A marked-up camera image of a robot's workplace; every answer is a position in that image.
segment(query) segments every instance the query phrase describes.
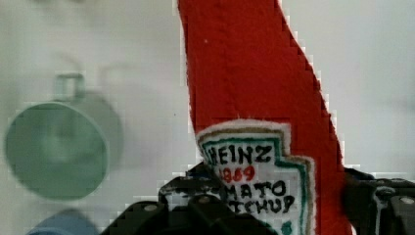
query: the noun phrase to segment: white wall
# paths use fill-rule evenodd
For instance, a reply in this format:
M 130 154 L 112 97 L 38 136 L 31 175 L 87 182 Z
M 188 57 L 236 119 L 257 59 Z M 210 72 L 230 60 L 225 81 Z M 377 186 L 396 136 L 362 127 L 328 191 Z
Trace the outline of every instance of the white wall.
M 173 6 L 0 0 L 0 136 L 17 109 L 52 99 L 57 72 L 82 71 L 88 88 L 103 92 L 121 116 L 126 140 L 122 168 L 94 195 L 66 204 L 28 193 L 1 156 L 0 207 L 8 211 L 0 213 L 2 234 L 24 234 L 69 206 L 103 228 L 198 162 Z M 330 94 L 346 164 L 415 179 L 415 2 L 287 0 L 283 8 Z
M 287 0 L 347 165 L 415 180 L 415 2 Z

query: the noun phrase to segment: mug handle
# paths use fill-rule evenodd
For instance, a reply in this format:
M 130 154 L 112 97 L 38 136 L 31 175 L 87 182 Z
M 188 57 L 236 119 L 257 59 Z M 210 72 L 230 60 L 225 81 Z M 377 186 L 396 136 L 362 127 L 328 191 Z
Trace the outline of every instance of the mug handle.
M 74 92 L 68 93 L 68 82 L 74 80 Z M 85 96 L 85 80 L 80 73 L 59 74 L 55 80 L 55 100 L 57 101 L 75 101 Z

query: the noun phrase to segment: red knit fabric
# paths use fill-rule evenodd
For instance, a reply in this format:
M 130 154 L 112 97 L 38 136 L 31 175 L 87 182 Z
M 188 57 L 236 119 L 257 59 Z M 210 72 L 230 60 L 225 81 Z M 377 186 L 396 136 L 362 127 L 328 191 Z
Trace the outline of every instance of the red knit fabric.
M 196 134 L 236 118 L 289 123 L 316 163 L 316 234 L 351 234 L 338 139 L 311 65 L 274 0 L 179 0 Z

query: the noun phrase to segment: mug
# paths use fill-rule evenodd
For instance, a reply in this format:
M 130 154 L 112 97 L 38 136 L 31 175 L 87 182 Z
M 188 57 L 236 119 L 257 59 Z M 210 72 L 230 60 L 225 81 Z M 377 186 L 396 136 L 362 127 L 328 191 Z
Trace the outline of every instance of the mug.
M 99 235 L 99 232 L 83 214 L 67 210 L 43 220 L 27 235 Z
M 73 94 L 67 92 L 73 81 Z M 122 149 L 116 112 L 86 92 L 78 73 L 58 75 L 55 99 L 31 106 L 9 125 L 6 161 L 18 181 L 48 199 L 74 200 L 92 193 Z

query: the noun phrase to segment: knitted toy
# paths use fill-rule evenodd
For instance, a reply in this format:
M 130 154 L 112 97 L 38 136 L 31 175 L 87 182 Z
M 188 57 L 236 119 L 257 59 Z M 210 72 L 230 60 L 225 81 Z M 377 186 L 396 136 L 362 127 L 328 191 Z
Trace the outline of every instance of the knitted toy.
M 191 118 L 228 206 L 280 235 L 345 235 L 339 142 L 276 0 L 179 0 Z

